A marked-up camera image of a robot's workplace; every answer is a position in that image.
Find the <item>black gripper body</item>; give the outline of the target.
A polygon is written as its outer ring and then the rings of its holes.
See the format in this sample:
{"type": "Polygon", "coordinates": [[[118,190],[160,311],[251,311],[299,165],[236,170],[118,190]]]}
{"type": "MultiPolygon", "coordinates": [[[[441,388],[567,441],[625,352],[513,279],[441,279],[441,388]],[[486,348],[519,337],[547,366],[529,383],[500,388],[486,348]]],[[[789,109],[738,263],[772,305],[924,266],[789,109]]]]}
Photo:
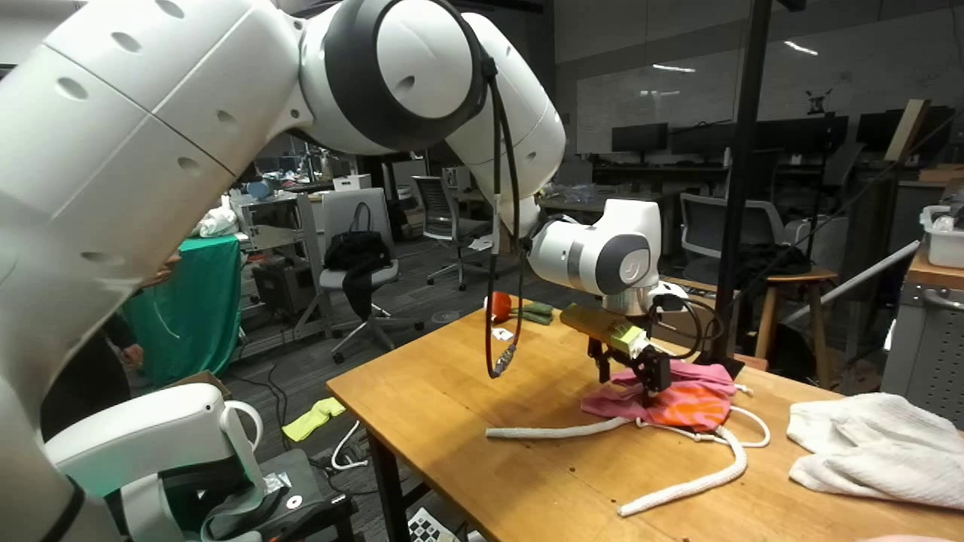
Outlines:
{"type": "Polygon", "coordinates": [[[631,380],[642,386],[642,395],[648,404],[654,404],[673,386],[670,356],[661,352],[658,348],[645,348],[640,356],[626,356],[589,337],[587,356],[597,366],[599,383],[615,380],[612,367],[626,367],[631,380]]]}

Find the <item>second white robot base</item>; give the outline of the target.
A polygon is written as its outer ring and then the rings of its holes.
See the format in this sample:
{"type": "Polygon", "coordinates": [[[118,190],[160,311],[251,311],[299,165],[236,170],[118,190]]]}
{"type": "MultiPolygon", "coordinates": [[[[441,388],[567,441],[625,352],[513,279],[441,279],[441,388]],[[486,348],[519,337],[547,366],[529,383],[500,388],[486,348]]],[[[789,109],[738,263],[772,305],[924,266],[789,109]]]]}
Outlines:
{"type": "Polygon", "coordinates": [[[125,542],[307,542],[353,537],[353,500],[303,455],[255,460],[261,416],[212,383],[115,404],[52,438],[52,465],[96,498],[125,542]]]}

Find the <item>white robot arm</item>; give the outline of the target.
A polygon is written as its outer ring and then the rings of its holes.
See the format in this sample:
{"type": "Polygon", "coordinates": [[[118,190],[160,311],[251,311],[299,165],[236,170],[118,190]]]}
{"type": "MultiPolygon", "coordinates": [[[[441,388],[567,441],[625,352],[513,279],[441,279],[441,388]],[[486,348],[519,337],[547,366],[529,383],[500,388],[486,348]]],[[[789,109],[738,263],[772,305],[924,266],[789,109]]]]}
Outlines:
{"type": "Polygon", "coordinates": [[[450,148],[529,268],[642,315],[663,290],[658,213],[589,225],[539,209],[567,130],[498,24],[450,0],[83,0],[0,84],[0,531],[115,542],[105,494],[38,431],[69,359],[179,249],[261,148],[450,148]]]}

